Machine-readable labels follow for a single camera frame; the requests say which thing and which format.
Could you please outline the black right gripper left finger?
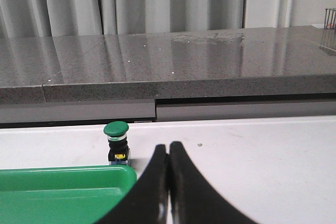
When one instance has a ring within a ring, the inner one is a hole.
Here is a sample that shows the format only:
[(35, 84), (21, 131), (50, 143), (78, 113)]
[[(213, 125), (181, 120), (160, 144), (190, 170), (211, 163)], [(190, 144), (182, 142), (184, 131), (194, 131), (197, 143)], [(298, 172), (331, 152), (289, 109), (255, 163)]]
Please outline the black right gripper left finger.
[(166, 223), (168, 154), (159, 144), (142, 173), (123, 199), (96, 223)]

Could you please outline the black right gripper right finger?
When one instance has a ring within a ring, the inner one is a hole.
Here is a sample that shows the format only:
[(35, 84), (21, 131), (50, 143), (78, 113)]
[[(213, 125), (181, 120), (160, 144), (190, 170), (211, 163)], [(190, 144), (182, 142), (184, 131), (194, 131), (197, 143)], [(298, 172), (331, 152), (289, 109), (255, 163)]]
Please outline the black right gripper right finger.
[(170, 179), (174, 223), (255, 223), (211, 186), (181, 142), (170, 144)]

